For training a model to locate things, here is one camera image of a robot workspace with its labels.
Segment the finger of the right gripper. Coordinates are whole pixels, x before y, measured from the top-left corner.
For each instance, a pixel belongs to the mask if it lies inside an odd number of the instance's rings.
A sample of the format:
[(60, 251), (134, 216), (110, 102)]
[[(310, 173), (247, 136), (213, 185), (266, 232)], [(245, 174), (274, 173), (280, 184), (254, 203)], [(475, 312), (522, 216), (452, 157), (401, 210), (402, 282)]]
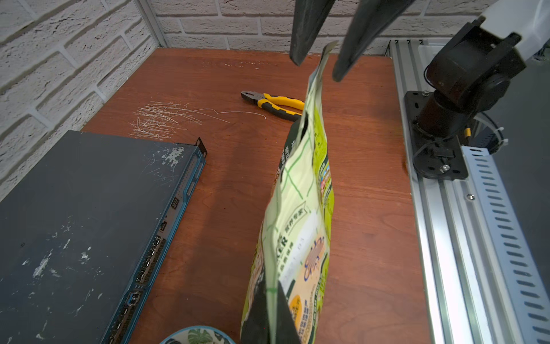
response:
[(341, 82), (373, 40), (412, 3), (413, 0), (360, 1), (340, 48), (333, 80)]

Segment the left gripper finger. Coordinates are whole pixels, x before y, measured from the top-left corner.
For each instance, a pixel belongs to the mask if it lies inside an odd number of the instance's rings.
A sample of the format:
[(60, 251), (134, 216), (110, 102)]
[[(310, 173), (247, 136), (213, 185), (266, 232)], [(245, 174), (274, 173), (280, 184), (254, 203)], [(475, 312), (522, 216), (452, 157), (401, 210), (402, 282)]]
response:
[(311, 50), (335, 0), (296, 0), (289, 49), (291, 61), (300, 66)]

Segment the green oats bag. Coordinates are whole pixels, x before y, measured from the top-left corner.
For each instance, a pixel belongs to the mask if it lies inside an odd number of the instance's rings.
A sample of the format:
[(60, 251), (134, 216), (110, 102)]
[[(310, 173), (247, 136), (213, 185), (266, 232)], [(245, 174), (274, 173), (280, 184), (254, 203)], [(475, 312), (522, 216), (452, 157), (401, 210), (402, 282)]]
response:
[(335, 192), (322, 115), (327, 44), (292, 124), (256, 245), (241, 343), (313, 343), (324, 304)]

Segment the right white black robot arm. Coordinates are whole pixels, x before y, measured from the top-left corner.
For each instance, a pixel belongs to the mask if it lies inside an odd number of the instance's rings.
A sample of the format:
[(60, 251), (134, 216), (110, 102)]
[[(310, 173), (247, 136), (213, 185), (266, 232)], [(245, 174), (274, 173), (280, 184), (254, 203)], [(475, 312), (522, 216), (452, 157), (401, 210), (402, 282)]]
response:
[[(335, 1), (295, 1), (290, 58), (300, 65)], [(333, 70), (341, 81), (368, 45), (413, 1), (360, 1)], [(417, 117), (424, 136), (455, 136), (470, 118), (490, 110), (511, 79), (549, 41), (549, 1), (497, 1), (466, 23), (425, 69), (434, 88)]]

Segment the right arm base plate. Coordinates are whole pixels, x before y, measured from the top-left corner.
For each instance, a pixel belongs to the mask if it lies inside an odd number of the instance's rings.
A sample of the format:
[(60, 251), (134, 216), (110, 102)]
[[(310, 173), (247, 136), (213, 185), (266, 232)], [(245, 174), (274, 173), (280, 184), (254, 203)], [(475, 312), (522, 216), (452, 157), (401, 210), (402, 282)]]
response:
[(405, 113), (413, 151), (413, 167), (426, 179), (466, 179), (458, 135), (464, 131), (467, 116), (441, 92), (408, 91)]

